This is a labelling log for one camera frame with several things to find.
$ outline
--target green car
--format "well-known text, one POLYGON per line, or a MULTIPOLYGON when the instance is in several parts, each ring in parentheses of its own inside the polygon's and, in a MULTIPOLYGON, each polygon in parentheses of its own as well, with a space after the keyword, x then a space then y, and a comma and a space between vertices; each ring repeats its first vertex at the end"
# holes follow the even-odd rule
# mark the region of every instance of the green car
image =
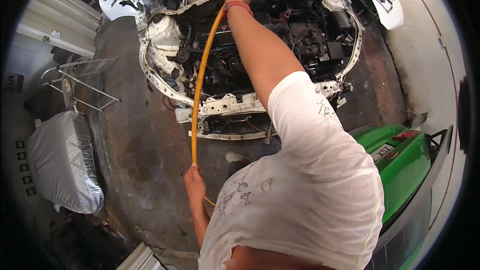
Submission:
POLYGON ((428 135, 390 124, 350 132, 372 156, 384 192, 383 227, 365 269, 407 269, 417 256, 428 232, 432 185, 449 151, 452 131, 451 125, 428 135))

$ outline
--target person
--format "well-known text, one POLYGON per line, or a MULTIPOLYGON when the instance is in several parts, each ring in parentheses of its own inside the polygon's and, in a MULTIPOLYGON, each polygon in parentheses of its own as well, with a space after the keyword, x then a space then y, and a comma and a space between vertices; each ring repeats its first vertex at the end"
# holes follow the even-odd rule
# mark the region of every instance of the person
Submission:
POLYGON ((281 150, 243 161, 220 190, 211 219, 202 169, 194 163, 185 173, 199 269, 363 269, 385 210, 372 157, 343 130, 288 46, 252 17, 250 0, 225 2, 281 150))

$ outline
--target garage floor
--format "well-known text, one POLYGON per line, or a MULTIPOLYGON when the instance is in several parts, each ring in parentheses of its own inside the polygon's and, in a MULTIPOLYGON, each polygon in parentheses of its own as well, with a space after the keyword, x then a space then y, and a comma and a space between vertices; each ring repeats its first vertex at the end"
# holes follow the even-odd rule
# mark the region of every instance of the garage floor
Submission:
MULTIPOLYGON (((198 244, 188 209, 182 174, 191 163, 188 127, 162 103, 163 94, 150 92, 138 62, 135 20, 105 20, 97 35, 96 58, 117 57, 101 73, 85 75, 117 102, 96 112, 84 108, 95 138, 96 162, 106 193, 108 222, 133 243, 144 241, 159 260, 177 269, 196 269, 198 244)), ((354 91, 337 115, 349 131, 362 125, 403 123, 404 99, 395 65, 379 27, 366 27, 362 54, 347 80, 354 91)), ((85 90, 88 102, 104 99, 85 90)), ((258 142, 198 140, 207 195, 214 201, 226 178, 227 151, 256 155, 258 142)))

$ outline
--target red bracelet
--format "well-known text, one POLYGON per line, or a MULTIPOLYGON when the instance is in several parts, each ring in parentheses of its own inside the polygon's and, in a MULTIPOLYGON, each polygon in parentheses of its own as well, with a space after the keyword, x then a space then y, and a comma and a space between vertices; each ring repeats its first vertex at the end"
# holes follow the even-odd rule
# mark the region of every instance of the red bracelet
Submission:
POLYGON ((226 18, 227 17, 227 13, 229 11, 229 9, 231 7, 234 7, 234 6, 239 6, 239 7, 243 7, 244 9, 246 9, 250 15, 254 15, 254 13, 252 12, 252 10, 250 9, 250 6, 246 3, 243 3, 242 1, 239 1, 239 0, 232 0, 232 1, 229 1, 225 4, 225 8, 223 9, 223 16, 226 18))

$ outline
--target tail light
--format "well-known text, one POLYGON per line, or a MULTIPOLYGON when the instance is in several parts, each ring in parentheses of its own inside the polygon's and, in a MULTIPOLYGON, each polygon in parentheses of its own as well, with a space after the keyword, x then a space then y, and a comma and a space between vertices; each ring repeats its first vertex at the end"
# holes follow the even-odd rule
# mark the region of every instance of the tail light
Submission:
POLYGON ((418 130, 406 130, 404 132, 399 133, 398 135, 395 135, 392 137, 392 141, 405 141, 406 139, 420 135, 422 132, 418 130))

